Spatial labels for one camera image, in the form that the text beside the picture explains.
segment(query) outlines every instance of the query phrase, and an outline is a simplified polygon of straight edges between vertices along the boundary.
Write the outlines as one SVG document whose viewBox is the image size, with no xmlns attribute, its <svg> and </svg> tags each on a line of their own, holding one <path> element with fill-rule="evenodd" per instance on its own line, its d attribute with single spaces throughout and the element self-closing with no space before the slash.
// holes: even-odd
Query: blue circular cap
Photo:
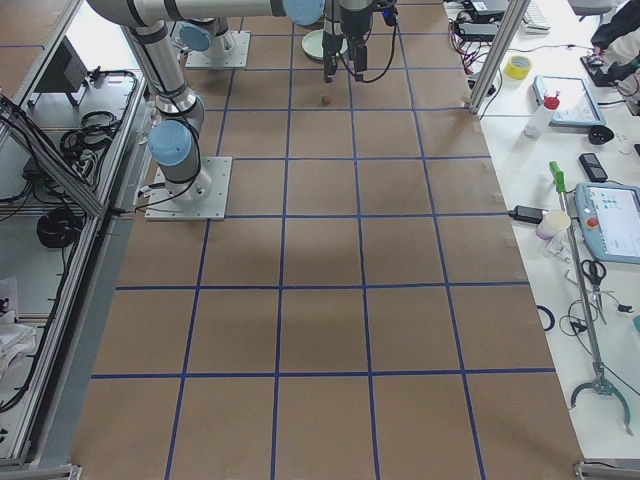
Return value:
<svg viewBox="0 0 640 480">
<path fill-rule="evenodd" d="M 151 130 L 148 142 L 153 158 L 160 165 L 175 167 L 191 152 L 193 137 L 182 123 L 166 120 Z"/>
<path fill-rule="evenodd" d="M 204 52 L 213 44 L 211 34 L 204 28 L 192 23 L 185 23 L 180 29 L 180 38 L 184 44 L 196 52 Z"/>
<path fill-rule="evenodd" d="M 311 25 L 324 12 L 325 0 L 283 0 L 284 11 L 297 25 Z"/>
</svg>

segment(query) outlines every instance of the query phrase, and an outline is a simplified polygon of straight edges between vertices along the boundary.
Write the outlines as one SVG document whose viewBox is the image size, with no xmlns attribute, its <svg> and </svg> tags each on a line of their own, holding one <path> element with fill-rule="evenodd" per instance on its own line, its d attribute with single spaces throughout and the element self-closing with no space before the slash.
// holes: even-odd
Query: white mounting plate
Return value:
<svg viewBox="0 0 640 480">
<path fill-rule="evenodd" d="M 145 211 L 145 218 L 150 221 L 224 220 L 229 197 L 231 164 L 231 157 L 203 157 L 202 168 L 212 179 L 209 195 L 200 201 L 184 204 L 167 200 L 160 205 L 149 207 Z M 154 182 L 164 182 L 164 175 L 159 168 Z M 149 203 L 163 201 L 168 196 L 164 188 L 153 190 Z"/>
<path fill-rule="evenodd" d="M 249 57 L 251 33 L 247 31 L 231 32 L 236 37 L 233 53 L 225 58 L 207 57 L 202 52 L 191 52 L 187 59 L 187 68 L 194 70 L 220 70 L 229 68 L 246 68 Z"/>
</svg>

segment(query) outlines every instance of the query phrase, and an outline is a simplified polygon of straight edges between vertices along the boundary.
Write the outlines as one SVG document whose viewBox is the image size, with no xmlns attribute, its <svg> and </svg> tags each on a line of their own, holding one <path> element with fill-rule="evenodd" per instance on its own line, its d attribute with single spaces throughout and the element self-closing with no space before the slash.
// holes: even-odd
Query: keyboard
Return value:
<svg viewBox="0 0 640 480">
<path fill-rule="evenodd" d="M 531 0 L 527 11 L 522 18 L 522 31 L 532 35 L 546 35 L 551 30 L 551 25 L 540 11 L 536 0 Z"/>
</svg>

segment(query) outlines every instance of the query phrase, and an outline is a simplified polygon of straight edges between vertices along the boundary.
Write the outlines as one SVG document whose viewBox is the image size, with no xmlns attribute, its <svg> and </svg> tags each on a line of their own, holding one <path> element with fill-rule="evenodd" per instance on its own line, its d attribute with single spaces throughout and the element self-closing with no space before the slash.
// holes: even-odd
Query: green handle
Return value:
<svg viewBox="0 0 640 480">
<path fill-rule="evenodd" d="M 549 162 L 549 168 L 551 169 L 551 175 L 553 175 L 553 183 L 556 184 L 556 192 L 565 193 L 567 188 L 564 185 L 564 172 L 560 170 L 558 162 Z"/>
</svg>

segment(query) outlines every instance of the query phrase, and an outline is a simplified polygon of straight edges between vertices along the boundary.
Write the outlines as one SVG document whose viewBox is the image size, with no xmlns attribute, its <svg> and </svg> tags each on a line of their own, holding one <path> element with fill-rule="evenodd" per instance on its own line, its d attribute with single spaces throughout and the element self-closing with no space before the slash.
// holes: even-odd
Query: white cup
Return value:
<svg viewBox="0 0 640 480">
<path fill-rule="evenodd" d="M 549 210 L 542 217 L 542 222 L 536 228 L 536 235 L 543 240 L 550 240 L 571 225 L 571 218 L 562 210 Z"/>
</svg>

